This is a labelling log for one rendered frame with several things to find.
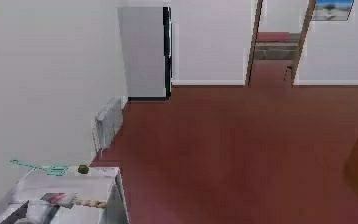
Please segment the white kitchen counter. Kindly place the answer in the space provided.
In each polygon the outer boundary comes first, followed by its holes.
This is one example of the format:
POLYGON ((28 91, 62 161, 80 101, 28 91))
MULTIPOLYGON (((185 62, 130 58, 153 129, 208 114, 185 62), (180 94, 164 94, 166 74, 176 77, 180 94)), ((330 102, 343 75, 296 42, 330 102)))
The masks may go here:
POLYGON ((0 223, 25 202, 28 215, 40 219, 47 209, 46 193, 75 193, 79 200, 106 201, 104 209, 74 205, 61 207, 49 224, 129 224, 122 176, 118 167, 91 167, 80 174, 70 166, 63 176, 46 175, 32 169, 0 200, 0 223))

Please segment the grey fridge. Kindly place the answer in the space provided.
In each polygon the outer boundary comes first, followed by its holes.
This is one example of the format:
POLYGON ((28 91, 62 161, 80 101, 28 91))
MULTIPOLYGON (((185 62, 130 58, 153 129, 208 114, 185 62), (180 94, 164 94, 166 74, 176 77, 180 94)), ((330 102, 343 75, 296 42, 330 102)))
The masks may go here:
POLYGON ((170 7, 118 9, 128 96, 167 100, 171 96, 170 7))

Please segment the grey and red bed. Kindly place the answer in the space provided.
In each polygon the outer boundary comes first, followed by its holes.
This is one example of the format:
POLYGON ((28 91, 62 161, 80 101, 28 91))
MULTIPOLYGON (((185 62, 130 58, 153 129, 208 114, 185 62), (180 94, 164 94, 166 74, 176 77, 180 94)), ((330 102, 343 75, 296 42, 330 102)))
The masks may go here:
POLYGON ((259 32, 256 39, 255 60, 293 60, 300 34, 289 32, 259 32))

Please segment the teal spatula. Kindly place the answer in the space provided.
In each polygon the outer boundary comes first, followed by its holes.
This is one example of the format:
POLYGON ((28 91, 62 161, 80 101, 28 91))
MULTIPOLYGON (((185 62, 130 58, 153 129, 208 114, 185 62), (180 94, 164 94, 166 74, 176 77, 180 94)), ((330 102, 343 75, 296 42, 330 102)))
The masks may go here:
POLYGON ((21 165, 21 166, 30 167, 33 169, 42 170, 47 175, 53 175, 53 176, 63 176, 68 170, 68 166, 40 166, 40 165, 31 164, 29 162, 17 160, 17 159, 12 159, 11 163, 21 165))

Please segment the brown wooden door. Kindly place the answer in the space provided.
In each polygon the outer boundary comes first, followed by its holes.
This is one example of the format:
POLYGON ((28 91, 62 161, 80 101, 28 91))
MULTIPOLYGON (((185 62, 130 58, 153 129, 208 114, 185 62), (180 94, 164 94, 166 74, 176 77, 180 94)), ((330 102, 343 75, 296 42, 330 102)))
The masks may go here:
POLYGON ((291 69, 291 76, 290 76, 290 86, 293 87, 295 83, 295 77, 297 74, 299 62, 301 59, 301 55, 303 53, 303 48, 306 40, 306 36, 308 33, 309 25, 313 17, 313 12, 315 9, 316 0, 308 0, 308 6, 305 12, 302 29, 300 32, 300 37, 298 40, 298 46, 297 51, 295 52, 293 63, 292 63, 292 69, 291 69))

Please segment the framed blue picture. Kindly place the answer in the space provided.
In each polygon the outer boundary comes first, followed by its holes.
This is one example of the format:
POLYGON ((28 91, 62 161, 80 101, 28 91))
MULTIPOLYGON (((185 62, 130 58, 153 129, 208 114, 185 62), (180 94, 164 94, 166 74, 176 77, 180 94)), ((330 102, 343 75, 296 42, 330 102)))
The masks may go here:
POLYGON ((313 21, 347 21, 354 0, 316 0, 313 21))

